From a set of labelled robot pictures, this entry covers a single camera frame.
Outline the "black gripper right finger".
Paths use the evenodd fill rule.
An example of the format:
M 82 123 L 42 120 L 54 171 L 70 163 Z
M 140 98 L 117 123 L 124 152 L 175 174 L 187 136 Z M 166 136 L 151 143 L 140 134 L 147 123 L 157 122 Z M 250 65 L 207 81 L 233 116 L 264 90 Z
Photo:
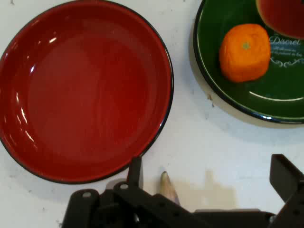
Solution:
M 304 174 L 284 155 L 271 156 L 270 183 L 284 206 L 269 224 L 270 228 L 304 226 Z

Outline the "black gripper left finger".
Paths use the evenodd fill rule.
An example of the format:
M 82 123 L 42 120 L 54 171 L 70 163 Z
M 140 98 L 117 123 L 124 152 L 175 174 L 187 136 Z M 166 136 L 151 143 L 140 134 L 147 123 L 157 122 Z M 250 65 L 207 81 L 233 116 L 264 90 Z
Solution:
M 94 189 L 74 192 L 62 222 L 64 228 L 209 228 L 160 194 L 140 187 L 142 159 L 134 157 L 127 179 L 102 194 Z

